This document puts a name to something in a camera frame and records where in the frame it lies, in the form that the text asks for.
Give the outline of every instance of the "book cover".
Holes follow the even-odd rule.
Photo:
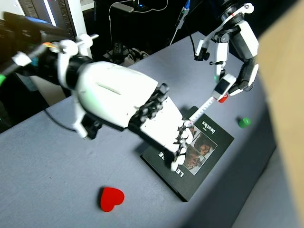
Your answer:
[[[189,116],[197,109],[197,107],[192,107]],[[184,164],[180,165],[176,172],[170,171],[165,166],[161,151],[149,147],[142,153],[142,159],[183,201],[191,199],[234,140],[229,133],[205,114],[190,130],[193,141],[187,148]]]

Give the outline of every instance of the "table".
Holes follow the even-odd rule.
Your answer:
[[[193,34],[196,44],[202,37]],[[214,44],[210,53],[212,61]],[[237,75],[241,65],[230,55],[226,70]],[[193,60],[189,38],[130,68],[167,83],[183,113],[215,86],[214,67]],[[48,110],[73,122],[71,97]],[[104,126],[86,141],[43,112],[27,119],[0,135],[0,227],[230,227],[276,146],[259,77],[250,92],[215,103],[206,114],[235,139],[187,203],[141,160],[148,144],[130,131]],[[250,117],[252,125],[239,128],[238,117]],[[125,193],[110,213],[99,208],[105,186]]]

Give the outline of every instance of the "red heart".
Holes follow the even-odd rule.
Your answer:
[[[104,212],[110,212],[116,205],[123,203],[124,193],[115,188],[104,188],[100,199],[100,207]]]

